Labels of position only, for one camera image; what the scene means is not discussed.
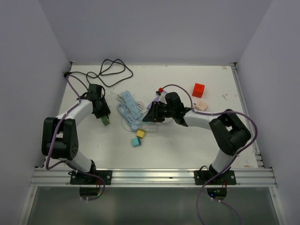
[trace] glass panel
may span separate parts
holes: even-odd
[[[78,187],[39,187],[29,225],[95,224],[199,224],[195,209],[199,188],[116,188],[86,203]],[[225,202],[240,213],[246,225],[277,225],[268,188],[228,188]],[[239,224],[228,207],[200,198],[200,210],[208,225]]]

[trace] white wall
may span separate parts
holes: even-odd
[[[0,29],[0,224],[15,225],[68,61],[36,0],[1,1]]]
[[[272,166],[289,224],[299,224],[300,1],[274,0],[238,63],[258,144]]]
[[[271,0],[39,0],[69,60],[237,62]]]

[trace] pink block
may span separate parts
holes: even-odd
[[[194,105],[194,108],[199,110],[199,111],[206,111],[208,107],[208,104],[200,100],[196,105]]]

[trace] red cube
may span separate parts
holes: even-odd
[[[200,84],[200,83],[195,83],[195,87],[194,87],[192,96],[201,98],[204,93],[204,88],[205,88],[205,85]]]

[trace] power strip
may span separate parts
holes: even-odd
[[[130,110],[133,118],[138,119],[141,116],[141,112],[137,108],[135,101],[133,100],[130,92],[128,90],[126,90],[125,92],[122,93],[122,96],[124,98],[126,105],[129,107],[129,110]]]

